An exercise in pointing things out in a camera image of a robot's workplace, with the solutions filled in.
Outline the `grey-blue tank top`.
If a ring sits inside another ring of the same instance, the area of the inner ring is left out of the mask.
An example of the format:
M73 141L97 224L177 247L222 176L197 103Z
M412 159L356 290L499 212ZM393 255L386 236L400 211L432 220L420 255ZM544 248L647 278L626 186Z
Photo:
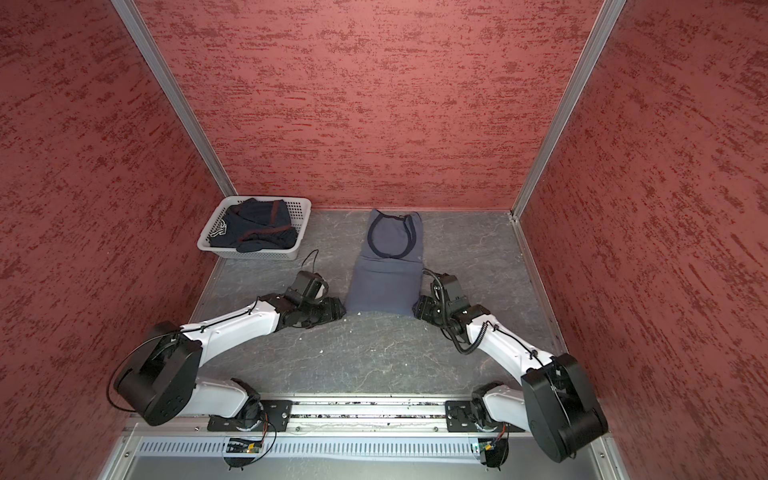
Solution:
M346 310L411 317L420 296L423 268L421 216L372 210L344 302Z

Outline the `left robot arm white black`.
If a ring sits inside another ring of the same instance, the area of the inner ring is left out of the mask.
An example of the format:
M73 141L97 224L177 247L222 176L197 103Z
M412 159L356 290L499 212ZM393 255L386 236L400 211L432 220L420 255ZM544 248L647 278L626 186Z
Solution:
M341 300L329 296L323 277L302 270L285 292L262 295L229 314L182 326L155 325L116 368L106 395L120 396L124 411L150 426L207 416L215 427L265 430L268 415L254 387L236 378L206 379L200 368L253 339L288 328L313 328L345 314Z

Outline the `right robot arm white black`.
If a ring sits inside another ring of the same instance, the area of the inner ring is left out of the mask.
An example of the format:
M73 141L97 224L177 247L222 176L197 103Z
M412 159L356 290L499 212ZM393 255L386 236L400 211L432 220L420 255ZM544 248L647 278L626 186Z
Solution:
M560 463L605 435L608 420L593 385L575 357L542 350L503 326L484 306L470 303L458 279L425 270L429 292L420 296L413 314L437 328L462 355L481 351L516 382L490 382L468 401L446 406L451 431L470 429L489 434L484 454L500 451L512 429L532 434L539 448Z

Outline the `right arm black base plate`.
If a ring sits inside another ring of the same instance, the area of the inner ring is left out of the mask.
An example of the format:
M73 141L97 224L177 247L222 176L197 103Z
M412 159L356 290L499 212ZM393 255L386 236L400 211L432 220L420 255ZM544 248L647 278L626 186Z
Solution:
M444 404L446 427L451 433L498 433L500 424L488 414L481 400L449 400Z

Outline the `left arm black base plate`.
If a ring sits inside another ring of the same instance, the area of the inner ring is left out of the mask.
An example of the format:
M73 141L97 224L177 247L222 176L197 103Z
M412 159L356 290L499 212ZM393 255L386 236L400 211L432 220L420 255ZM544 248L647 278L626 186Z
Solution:
M209 417L209 432L234 432L256 434L272 427L284 432L290 419L294 403L290 400L261 400L259 404L249 401L243 410L233 418L218 415Z

